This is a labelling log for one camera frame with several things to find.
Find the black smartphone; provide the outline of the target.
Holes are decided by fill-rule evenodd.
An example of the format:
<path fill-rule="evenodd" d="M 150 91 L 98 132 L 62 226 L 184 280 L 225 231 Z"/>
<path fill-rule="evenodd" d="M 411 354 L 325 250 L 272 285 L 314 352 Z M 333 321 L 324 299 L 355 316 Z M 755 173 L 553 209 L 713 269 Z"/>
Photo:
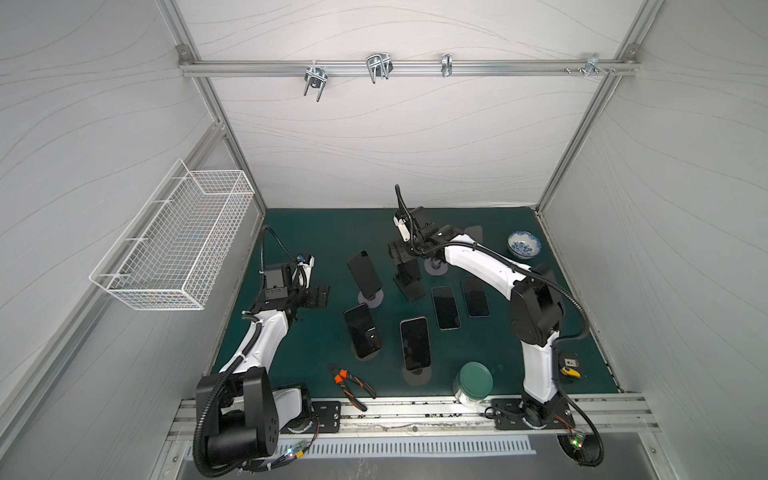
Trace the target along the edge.
<path fill-rule="evenodd" d="M 374 299 L 382 289 L 382 283 L 368 252 L 361 250 L 356 253 L 347 261 L 347 266 L 363 297 Z"/>
<path fill-rule="evenodd" d="M 425 317 L 403 320 L 400 336 L 404 367 L 415 371 L 431 366 L 431 349 L 428 321 Z"/>
<path fill-rule="evenodd" d="M 421 271 L 418 260 L 409 255 L 405 257 L 395 254 L 393 262 L 396 267 L 395 281 L 400 286 L 408 286 L 421 280 Z"/>
<path fill-rule="evenodd" d="M 470 318 L 485 318 L 490 314 L 484 285 L 485 283 L 476 277 L 461 279 L 466 311 Z"/>
<path fill-rule="evenodd" d="M 359 356 L 381 349 L 382 341 L 367 305 L 359 304 L 345 311 L 343 318 Z"/>

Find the brown round phone stand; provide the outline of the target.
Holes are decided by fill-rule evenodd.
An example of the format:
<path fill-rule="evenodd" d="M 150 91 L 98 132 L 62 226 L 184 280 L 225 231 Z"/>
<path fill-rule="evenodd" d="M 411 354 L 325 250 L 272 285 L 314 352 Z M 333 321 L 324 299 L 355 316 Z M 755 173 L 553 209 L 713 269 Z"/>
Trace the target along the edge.
<path fill-rule="evenodd" d="M 483 243 L 483 227 L 480 225 L 470 226 L 464 229 L 464 233 L 471 238 L 474 243 Z"/>

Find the blue edged smartphone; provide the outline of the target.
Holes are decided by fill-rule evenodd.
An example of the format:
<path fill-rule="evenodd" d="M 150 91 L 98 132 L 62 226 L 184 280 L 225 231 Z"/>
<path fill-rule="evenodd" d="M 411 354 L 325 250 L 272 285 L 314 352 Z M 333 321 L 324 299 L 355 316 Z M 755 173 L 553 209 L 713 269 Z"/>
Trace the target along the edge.
<path fill-rule="evenodd" d="M 433 287 L 433 307 L 441 330 L 456 330 L 461 326 L 455 294 L 450 286 Z"/>

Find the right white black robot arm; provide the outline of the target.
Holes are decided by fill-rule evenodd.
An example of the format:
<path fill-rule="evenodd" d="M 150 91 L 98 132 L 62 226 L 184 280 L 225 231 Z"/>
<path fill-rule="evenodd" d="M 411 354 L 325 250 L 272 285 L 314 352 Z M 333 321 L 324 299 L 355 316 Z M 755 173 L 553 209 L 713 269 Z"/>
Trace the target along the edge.
<path fill-rule="evenodd" d="M 506 258 L 453 225 L 439 227 L 422 207 L 399 201 L 393 223 L 400 238 L 388 248 L 396 265 L 418 258 L 439 260 L 468 272 L 508 301 L 525 369 L 518 414 L 534 429 L 547 426 L 557 409 L 569 404 L 556 371 L 559 347 L 589 335 L 585 309 L 549 269 Z"/>

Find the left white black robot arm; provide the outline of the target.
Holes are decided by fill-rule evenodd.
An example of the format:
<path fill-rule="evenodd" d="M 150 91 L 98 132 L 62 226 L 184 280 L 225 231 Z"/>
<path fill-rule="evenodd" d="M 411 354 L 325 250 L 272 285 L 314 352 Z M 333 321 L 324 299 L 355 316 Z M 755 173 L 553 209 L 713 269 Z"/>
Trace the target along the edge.
<path fill-rule="evenodd" d="M 308 417 L 306 389 L 274 390 L 269 370 L 298 310 L 327 304 L 327 289 L 310 285 L 314 265 L 313 256 L 302 254 L 263 269 L 261 290 L 242 313 L 249 327 L 238 349 L 198 382 L 192 455 L 203 476 L 220 477 L 271 457 L 280 430 Z"/>

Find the lilac phone stand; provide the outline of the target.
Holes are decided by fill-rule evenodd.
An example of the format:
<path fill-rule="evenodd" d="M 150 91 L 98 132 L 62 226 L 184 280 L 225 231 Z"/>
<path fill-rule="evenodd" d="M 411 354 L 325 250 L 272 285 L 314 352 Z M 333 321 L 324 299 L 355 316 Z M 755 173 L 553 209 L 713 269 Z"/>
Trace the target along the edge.
<path fill-rule="evenodd" d="M 448 264 L 439 258 L 428 258 L 424 260 L 424 269 L 430 276 L 443 276 L 448 272 Z"/>

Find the dark stand front left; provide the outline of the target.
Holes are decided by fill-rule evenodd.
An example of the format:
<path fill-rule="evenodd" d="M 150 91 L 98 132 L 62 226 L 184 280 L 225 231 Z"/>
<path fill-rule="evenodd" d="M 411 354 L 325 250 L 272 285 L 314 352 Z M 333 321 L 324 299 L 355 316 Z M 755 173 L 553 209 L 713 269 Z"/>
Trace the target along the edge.
<path fill-rule="evenodd" d="M 370 353 L 369 355 L 366 355 L 366 356 L 359 356 L 357 354 L 357 351 L 356 351 L 354 345 L 351 344 L 350 345 L 350 351 L 352 352 L 353 358 L 356 361 L 358 361 L 358 362 L 368 362 L 368 361 L 371 361 L 374 358 L 376 358 L 379 355 L 381 350 L 380 349 L 379 350 L 375 350 L 375 351 L 373 351 L 372 353 Z"/>

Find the orange black pliers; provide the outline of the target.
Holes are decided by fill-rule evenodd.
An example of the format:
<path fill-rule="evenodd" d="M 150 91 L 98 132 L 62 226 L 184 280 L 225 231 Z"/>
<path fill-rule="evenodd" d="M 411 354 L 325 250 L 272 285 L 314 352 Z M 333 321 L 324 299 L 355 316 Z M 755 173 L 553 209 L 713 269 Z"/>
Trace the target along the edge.
<path fill-rule="evenodd" d="M 342 390 L 351 405 L 361 412 L 367 412 L 368 407 L 353 393 L 351 386 L 357 386 L 363 389 L 372 399 L 377 398 L 375 389 L 366 381 L 352 374 L 349 370 L 343 369 L 334 363 L 328 365 L 328 370 L 333 377 L 335 385 Z"/>

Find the blue white porcelain bowl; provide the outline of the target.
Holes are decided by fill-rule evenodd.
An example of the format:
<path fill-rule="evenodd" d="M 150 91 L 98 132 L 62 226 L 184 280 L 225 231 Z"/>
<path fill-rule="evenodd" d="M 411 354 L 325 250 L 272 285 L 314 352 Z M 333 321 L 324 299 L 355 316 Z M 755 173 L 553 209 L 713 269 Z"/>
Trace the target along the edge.
<path fill-rule="evenodd" d="M 521 260 L 535 258 L 542 251 L 541 241 L 529 231 L 518 230 L 507 239 L 508 250 Z"/>

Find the green table mat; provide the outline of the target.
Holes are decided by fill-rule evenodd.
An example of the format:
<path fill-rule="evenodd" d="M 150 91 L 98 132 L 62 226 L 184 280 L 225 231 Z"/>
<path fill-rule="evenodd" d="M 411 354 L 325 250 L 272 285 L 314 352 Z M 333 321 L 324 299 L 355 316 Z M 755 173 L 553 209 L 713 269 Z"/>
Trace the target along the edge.
<path fill-rule="evenodd" d="M 396 269 L 388 253 L 389 244 L 398 236 L 393 214 L 389 208 L 269 211 L 266 222 L 270 232 L 249 261 L 216 365 L 223 366 L 231 358 L 247 331 L 241 314 L 252 306 L 260 290 L 260 266 L 283 263 L 290 255 L 308 253 L 315 259 L 311 281 L 329 287 L 328 303 L 322 309 L 303 309 L 298 313 L 270 368 L 273 387 L 303 383 L 315 398 L 337 397 L 340 390 L 328 369 L 330 364 L 337 364 L 367 381 L 381 397 L 441 396 L 451 393 L 460 368 L 476 361 L 490 370 L 495 394 L 520 393 L 523 357 L 511 328 L 505 298 L 487 289 L 487 316 L 462 313 L 458 328 L 441 329 L 431 297 L 408 301 L 394 282 Z M 359 294 L 348 261 L 362 251 L 370 256 L 384 291 L 382 304 L 372 312 L 382 346 L 368 360 L 355 355 L 343 318 L 357 304 Z M 431 379 L 421 386 L 409 384 L 402 373 L 400 324 L 416 317 L 428 322 L 432 359 Z"/>

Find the green lid jar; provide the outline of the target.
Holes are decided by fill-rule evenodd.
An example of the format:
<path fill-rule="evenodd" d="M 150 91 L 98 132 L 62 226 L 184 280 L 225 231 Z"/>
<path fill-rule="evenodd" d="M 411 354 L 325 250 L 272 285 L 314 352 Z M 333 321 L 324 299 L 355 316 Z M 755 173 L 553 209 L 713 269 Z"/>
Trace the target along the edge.
<path fill-rule="evenodd" d="M 482 363 L 465 363 L 453 380 L 453 393 L 463 405 L 476 405 L 492 391 L 494 385 L 490 370 Z"/>

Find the metal clamp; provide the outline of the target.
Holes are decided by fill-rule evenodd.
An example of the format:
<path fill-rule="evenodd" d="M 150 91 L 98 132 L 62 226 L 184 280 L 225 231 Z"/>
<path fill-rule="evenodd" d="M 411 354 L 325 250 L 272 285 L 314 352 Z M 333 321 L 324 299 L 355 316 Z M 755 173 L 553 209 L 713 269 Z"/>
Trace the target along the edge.
<path fill-rule="evenodd" d="M 564 72 L 567 75 L 576 75 L 580 76 L 582 78 L 587 77 L 608 77 L 613 76 L 617 74 L 617 70 L 612 67 L 605 68 L 600 64 L 600 57 L 598 54 L 592 54 L 589 56 L 584 64 L 578 68 L 571 69 L 571 68 L 565 68 Z"/>
<path fill-rule="evenodd" d="M 303 95 L 307 96 L 310 90 L 314 90 L 316 92 L 315 101 L 319 102 L 328 82 L 326 71 L 317 65 L 309 66 L 304 74 L 304 82 Z"/>
<path fill-rule="evenodd" d="M 365 65 L 373 84 L 376 84 L 379 78 L 388 80 L 393 71 L 392 57 L 385 52 L 368 56 Z"/>
<path fill-rule="evenodd" d="M 441 75 L 448 78 L 453 72 L 453 57 L 450 53 L 445 53 L 441 57 Z"/>

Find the yellow black tape measure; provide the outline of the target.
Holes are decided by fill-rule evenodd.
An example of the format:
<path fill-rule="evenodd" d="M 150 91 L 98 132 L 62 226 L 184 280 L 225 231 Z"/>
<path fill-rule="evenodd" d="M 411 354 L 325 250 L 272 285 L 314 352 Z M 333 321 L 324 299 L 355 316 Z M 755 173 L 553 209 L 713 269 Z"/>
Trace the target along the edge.
<path fill-rule="evenodd" d="M 558 356 L 558 371 L 567 378 L 581 379 L 583 377 L 580 357 L 572 352 L 560 352 Z"/>

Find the aluminium cross rail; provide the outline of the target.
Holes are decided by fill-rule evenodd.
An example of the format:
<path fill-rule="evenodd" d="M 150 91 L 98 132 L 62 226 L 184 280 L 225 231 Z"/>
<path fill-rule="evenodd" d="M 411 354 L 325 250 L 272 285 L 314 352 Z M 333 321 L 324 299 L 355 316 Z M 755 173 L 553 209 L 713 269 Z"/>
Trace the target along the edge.
<path fill-rule="evenodd" d="M 518 76 L 571 76 L 565 68 L 575 69 L 586 59 L 576 60 L 461 60 L 453 57 L 450 77 L 518 77 Z M 439 77 L 441 58 L 429 60 L 392 60 L 391 78 Z M 622 62 L 600 59 L 600 64 L 617 70 L 618 76 L 630 76 L 641 69 L 638 62 Z M 302 78 L 309 66 L 323 68 L 329 78 L 354 78 L 369 76 L 364 60 L 315 60 L 315 61 L 197 61 L 179 66 L 186 77 L 207 78 Z"/>

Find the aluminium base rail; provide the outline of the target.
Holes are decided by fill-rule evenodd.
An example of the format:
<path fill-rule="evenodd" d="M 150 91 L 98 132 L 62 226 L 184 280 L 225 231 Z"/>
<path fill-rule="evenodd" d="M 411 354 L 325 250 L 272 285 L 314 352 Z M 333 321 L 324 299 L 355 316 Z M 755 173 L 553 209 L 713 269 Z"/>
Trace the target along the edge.
<path fill-rule="evenodd" d="M 313 403 L 321 433 L 338 438 L 404 436 L 499 436 L 502 434 L 587 433 L 592 422 L 602 435 L 658 432 L 660 426 L 645 398 L 637 393 L 573 394 L 575 408 L 563 410 L 548 426 L 532 429 L 517 417 L 495 412 L 489 400 L 464 405 L 452 396 L 367 398 L 365 412 L 348 400 Z"/>

